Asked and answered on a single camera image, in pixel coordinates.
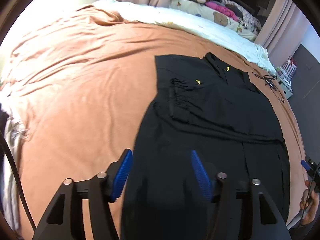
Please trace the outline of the brown bed cover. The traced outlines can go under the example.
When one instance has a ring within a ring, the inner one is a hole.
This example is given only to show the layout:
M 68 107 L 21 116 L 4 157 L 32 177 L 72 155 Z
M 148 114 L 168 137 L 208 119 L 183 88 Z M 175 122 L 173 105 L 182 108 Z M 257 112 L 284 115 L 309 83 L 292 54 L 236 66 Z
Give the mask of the brown bed cover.
M 19 162 L 25 199 L 37 228 L 24 238 L 122 239 L 121 196 L 111 199 L 111 164 L 135 147 L 140 124 L 157 95 L 155 57 L 203 58 L 212 53 L 247 72 L 278 118 L 290 164 L 289 216 L 283 219 L 262 182 L 236 181 L 219 172 L 212 182 L 215 206 L 204 239 L 290 239 L 286 227 L 304 190 L 304 156 L 295 115 L 267 71 L 240 54 L 179 29 L 128 21 L 94 5 L 28 33 L 12 50 L 2 104 L 27 129 Z M 87 199 L 89 210 L 82 210 Z

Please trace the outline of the pink curtain right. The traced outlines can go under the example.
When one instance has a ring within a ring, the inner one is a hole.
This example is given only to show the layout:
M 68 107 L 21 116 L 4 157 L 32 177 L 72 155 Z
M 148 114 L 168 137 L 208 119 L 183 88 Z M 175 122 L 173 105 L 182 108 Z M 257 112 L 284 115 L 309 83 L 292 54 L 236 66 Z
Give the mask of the pink curtain right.
M 268 51 L 269 61 L 282 66 L 299 47 L 309 22 L 291 0 L 276 0 L 255 42 Z

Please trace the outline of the black long sleeve shirt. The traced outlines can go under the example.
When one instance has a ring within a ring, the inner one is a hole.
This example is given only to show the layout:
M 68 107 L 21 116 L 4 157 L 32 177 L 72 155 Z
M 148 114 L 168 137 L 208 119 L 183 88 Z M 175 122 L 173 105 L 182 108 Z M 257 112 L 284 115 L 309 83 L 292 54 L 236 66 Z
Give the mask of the black long sleeve shirt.
M 212 53 L 155 57 L 157 95 L 140 124 L 121 214 L 122 239 L 204 239 L 215 206 L 201 192 L 196 152 L 214 179 L 259 179 L 289 216 L 289 154 L 270 101 L 247 72 Z

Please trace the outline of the pink garment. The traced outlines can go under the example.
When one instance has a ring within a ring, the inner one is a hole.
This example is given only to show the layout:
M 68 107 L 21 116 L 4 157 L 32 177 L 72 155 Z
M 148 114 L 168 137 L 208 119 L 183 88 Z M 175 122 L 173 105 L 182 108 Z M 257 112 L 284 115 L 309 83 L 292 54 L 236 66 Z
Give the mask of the pink garment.
M 239 21 L 238 16 L 236 16 L 236 14 L 232 10 L 228 9 L 225 6 L 219 5 L 213 1 L 206 2 L 205 5 L 213 10 L 216 10 L 216 11 L 224 14 L 225 16 L 232 18 L 236 22 Z

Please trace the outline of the white bedside cabinet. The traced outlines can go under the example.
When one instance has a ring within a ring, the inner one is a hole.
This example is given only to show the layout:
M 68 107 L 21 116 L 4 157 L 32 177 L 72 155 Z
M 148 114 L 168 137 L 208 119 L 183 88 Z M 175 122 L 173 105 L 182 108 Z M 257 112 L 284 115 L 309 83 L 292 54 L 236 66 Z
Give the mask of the white bedside cabinet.
M 285 70 L 281 67 L 276 68 L 277 79 L 280 87 L 284 91 L 285 98 L 289 99 L 293 95 L 293 91 L 291 88 L 291 83 L 289 77 L 287 76 Z

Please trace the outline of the white blanket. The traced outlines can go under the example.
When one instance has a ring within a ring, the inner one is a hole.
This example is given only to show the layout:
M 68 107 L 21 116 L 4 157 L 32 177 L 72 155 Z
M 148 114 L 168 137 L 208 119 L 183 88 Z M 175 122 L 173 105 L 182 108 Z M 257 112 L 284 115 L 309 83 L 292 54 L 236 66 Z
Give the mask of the white blanket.
M 240 54 L 247 61 L 255 63 L 269 74 L 276 74 L 276 69 L 269 61 L 268 52 L 265 48 L 237 34 L 236 31 L 210 20 L 176 9 L 118 2 L 116 0 L 99 0 L 94 2 L 93 5 L 106 11 L 117 11 L 128 21 L 179 29 L 205 38 L 223 48 Z

